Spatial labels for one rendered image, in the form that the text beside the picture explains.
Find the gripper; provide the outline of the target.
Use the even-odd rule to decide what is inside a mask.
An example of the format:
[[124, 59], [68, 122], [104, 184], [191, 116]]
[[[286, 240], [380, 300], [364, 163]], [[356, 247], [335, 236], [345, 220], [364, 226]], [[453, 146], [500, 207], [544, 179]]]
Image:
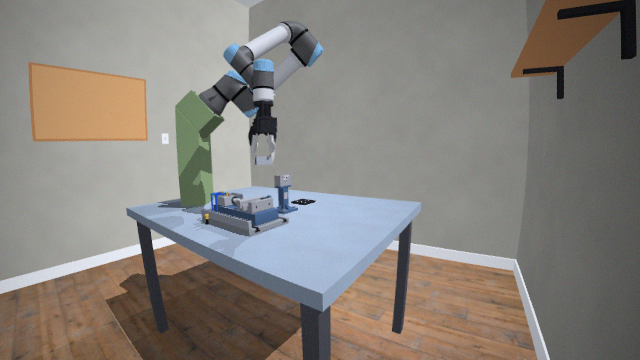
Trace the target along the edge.
[[[274, 160], [274, 154], [276, 149], [274, 142], [276, 141], [277, 118], [274, 118], [271, 116], [271, 107], [273, 106], [273, 102], [272, 102], [272, 105], [271, 105], [271, 102], [272, 101], [265, 101], [265, 100], [254, 101], [254, 106], [259, 107], [258, 117], [262, 117], [262, 119], [259, 119], [259, 125], [257, 122], [258, 117], [254, 119], [254, 122], [252, 122], [253, 126], [250, 126], [250, 130], [248, 134], [251, 154], [252, 154], [254, 163], [256, 161], [255, 151], [257, 150], [258, 141], [259, 141], [258, 135], [260, 134], [268, 135], [269, 133], [269, 136], [267, 137], [267, 142], [269, 144], [269, 151], [270, 151], [270, 156], [272, 156], [272, 162]], [[263, 115], [263, 108], [264, 108], [264, 115]], [[257, 127], [258, 127], [258, 130], [257, 130]], [[271, 136], [273, 140], [271, 139]], [[258, 138], [258, 141], [257, 141], [257, 138]]]

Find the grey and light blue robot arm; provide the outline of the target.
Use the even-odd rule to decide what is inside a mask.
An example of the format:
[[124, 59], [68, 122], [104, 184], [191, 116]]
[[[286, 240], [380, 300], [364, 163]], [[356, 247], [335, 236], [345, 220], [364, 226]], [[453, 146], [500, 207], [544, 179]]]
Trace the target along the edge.
[[[258, 59], [287, 42], [292, 46], [289, 55], [275, 68], [272, 61]], [[273, 102], [274, 91], [299, 68], [310, 67], [322, 52], [322, 46], [306, 26], [296, 21], [280, 22], [274, 29], [242, 47], [230, 45], [223, 57], [237, 73], [230, 70], [214, 86], [201, 92], [199, 97], [218, 116], [232, 101], [248, 118], [256, 113], [258, 117], [259, 107], [254, 107], [253, 102]]]

